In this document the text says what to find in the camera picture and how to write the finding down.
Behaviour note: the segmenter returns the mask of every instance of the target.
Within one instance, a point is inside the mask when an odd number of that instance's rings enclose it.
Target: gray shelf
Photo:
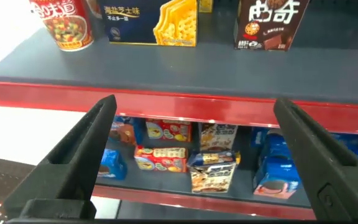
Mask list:
[[[197,131],[193,128],[193,143],[149,140],[146,136],[145,147],[187,147],[190,152],[197,150]],[[134,146],[119,143],[107,143],[107,148],[119,150],[127,164],[128,171],[124,180],[98,178],[96,184],[137,190],[150,190],[172,194],[212,197],[243,202],[260,202],[294,207],[311,208],[306,192],[300,188],[288,200],[264,197],[253,194],[252,179],[257,168],[258,150],[249,147],[250,128],[241,126],[237,132],[233,148],[241,152],[241,163],[235,171],[228,193],[193,194],[191,193],[190,173],[171,173],[140,170],[134,160]]]
[[[200,14],[198,45],[112,45],[62,52],[45,29],[0,62],[0,82],[358,104],[358,1],[313,0],[289,52],[234,50],[237,1]]]
[[[139,202],[121,201],[117,219],[141,220],[273,220],[268,217],[176,208]]]

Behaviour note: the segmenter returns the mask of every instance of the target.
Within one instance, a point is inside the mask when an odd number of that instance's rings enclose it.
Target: store shelf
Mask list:
[[[358,133],[358,1],[312,1],[289,52],[234,50],[236,4],[200,14],[195,48],[102,38],[62,52],[39,30],[0,62],[0,106],[87,111],[115,94],[129,116],[274,127],[285,96],[330,131]]]
[[[140,220],[266,220],[267,217],[212,212],[166,205],[121,201],[117,219]]]
[[[241,163],[234,173],[228,193],[191,193],[190,173],[152,172],[140,170],[134,160],[134,147],[108,142],[107,148],[120,150],[128,166],[125,180],[98,178],[94,195],[133,202],[171,205],[216,212],[238,213],[285,219],[314,219],[314,213],[303,189],[288,200],[253,195],[252,178],[256,170],[257,150],[249,148],[249,131],[240,127],[233,148],[241,151]],[[196,143],[151,141],[147,147],[185,146],[197,149]]]

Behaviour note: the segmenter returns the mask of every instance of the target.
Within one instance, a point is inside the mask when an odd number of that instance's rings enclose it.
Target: cracker box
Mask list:
[[[126,174],[127,165],[119,151],[105,149],[100,162],[98,177],[110,177],[123,180]]]
[[[146,119],[150,139],[191,141],[191,122],[162,119]]]
[[[237,126],[230,124],[199,123],[200,151],[231,150],[237,134]]]
[[[293,161],[268,157],[255,174],[254,195],[288,199],[296,192],[300,182]]]
[[[111,43],[195,47],[197,0],[99,0]]]
[[[128,144],[141,144],[143,132],[140,128],[141,119],[127,116],[115,116],[109,132],[109,140],[112,142],[124,142]]]
[[[227,192],[236,165],[236,156],[231,151],[192,154],[188,162],[191,191],[193,193]]]
[[[198,4],[199,12],[212,12],[214,0],[200,0]]]
[[[287,51],[308,0],[240,0],[234,47]]]
[[[171,148],[135,148],[135,160],[142,170],[160,170],[186,172],[187,149]]]

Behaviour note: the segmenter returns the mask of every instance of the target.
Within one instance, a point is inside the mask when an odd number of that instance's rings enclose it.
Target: red and yellow box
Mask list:
[[[191,122],[166,119],[146,119],[147,134],[150,139],[191,141]]]
[[[134,157],[142,170],[186,172],[187,149],[183,147],[150,149],[137,146]]]

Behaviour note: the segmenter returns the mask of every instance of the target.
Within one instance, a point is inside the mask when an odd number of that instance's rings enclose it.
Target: red shelf trim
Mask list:
[[[289,207],[257,202],[240,202],[210,197],[153,192],[148,190],[122,189],[95,185],[93,195],[132,202],[170,205],[174,207],[211,210],[216,212],[240,213],[252,216],[296,220],[316,219],[313,210],[310,208]]]
[[[0,106],[85,112],[111,94],[127,116],[278,127],[274,99],[0,82]],[[330,131],[358,134],[358,105],[295,103]]]

